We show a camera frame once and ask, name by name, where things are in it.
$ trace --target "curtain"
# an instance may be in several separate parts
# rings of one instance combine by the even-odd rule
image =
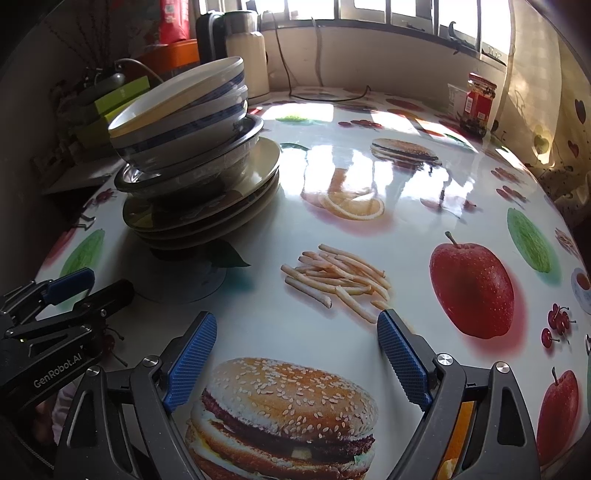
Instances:
[[[495,135],[536,176],[572,228],[591,215],[589,81],[552,25],[512,0],[514,42]]]

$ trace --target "window sill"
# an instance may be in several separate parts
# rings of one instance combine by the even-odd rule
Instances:
[[[506,67],[500,61],[487,57],[484,54],[479,54],[472,48],[465,47],[464,45],[458,45],[452,40],[446,38],[436,37],[432,33],[425,32],[423,30],[416,30],[414,28],[400,27],[398,25],[388,25],[383,23],[376,23],[364,20],[315,20],[316,25],[319,27],[347,27],[347,28],[366,28],[368,30],[378,30],[390,33],[396,33],[399,35],[407,35],[409,37],[420,38],[421,40],[430,41],[452,50],[457,50],[465,55],[471,56],[475,59],[483,61],[488,65],[505,72]],[[303,28],[303,27],[314,27],[312,20],[277,20],[277,28]],[[269,31],[275,28],[275,24],[272,21],[265,20],[261,25],[261,31]]]

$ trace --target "power cord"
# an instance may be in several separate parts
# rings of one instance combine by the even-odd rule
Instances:
[[[148,67],[147,65],[144,65],[143,63],[141,63],[138,60],[135,59],[119,59],[115,61],[115,64],[119,64],[119,63],[123,63],[123,62],[128,62],[128,63],[135,63],[136,65],[139,65],[140,67],[142,67],[144,70],[146,70],[150,75],[152,75],[154,78],[156,78],[160,83],[164,83],[164,80],[162,78],[160,78],[160,76],[158,74],[156,74],[155,71],[153,71],[150,67]]]
[[[364,96],[366,96],[370,91],[371,88],[369,87],[369,85],[365,86],[365,91],[363,92],[363,94],[358,95],[356,97],[351,97],[351,98],[343,98],[343,99],[323,99],[323,98],[306,98],[306,97],[302,97],[299,95],[295,95],[293,93],[293,88],[291,86],[291,78],[290,78],[290,72],[287,69],[287,63],[285,62],[285,57],[283,56],[283,49],[281,48],[281,42],[279,41],[279,27],[277,25],[277,19],[275,18],[275,14],[269,10],[267,10],[273,17],[273,23],[274,23],[274,27],[275,27],[275,38],[277,39],[277,47],[279,48],[279,56],[281,57],[281,63],[283,64],[283,68],[285,69],[285,75],[287,75],[287,84],[289,86],[290,92],[289,92],[289,96],[293,97],[293,98],[297,98],[299,100],[307,100],[309,102],[327,102],[327,103],[341,103],[341,102],[350,102],[351,100],[359,100],[362,99]],[[317,60],[317,64],[319,65],[319,51],[317,51],[317,55],[316,55],[316,60]],[[322,80],[320,78],[320,72],[319,69],[317,70],[317,75],[319,78],[319,83],[322,85]]]
[[[316,78],[318,79],[318,83],[321,87],[324,87],[324,83],[322,83],[322,72],[320,71],[320,59],[322,58],[322,35],[320,33],[320,27],[312,17],[312,25],[314,25],[314,31],[316,32]]]

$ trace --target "french fries print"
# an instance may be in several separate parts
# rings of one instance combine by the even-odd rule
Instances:
[[[356,254],[325,244],[318,248],[317,252],[302,252],[298,267],[281,266],[287,275],[285,283],[328,309],[333,306],[330,295],[334,295],[367,322],[377,323],[378,315],[366,310],[354,297],[370,295],[371,305],[380,311],[390,308],[392,285],[386,272]]]

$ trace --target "stack of plates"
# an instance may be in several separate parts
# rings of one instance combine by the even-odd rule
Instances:
[[[124,220],[152,249],[206,243],[259,213],[278,188],[279,145],[246,114],[240,57],[191,69],[141,96],[109,127],[128,163]]]
[[[250,150],[244,174],[220,196],[185,209],[130,196],[123,219],[156,250],[182,250],[226,235],[249,222],[273,199],[279,187],[280,152],[274,141],[260,138]],[[117,175],[116,184],[124,171]]]

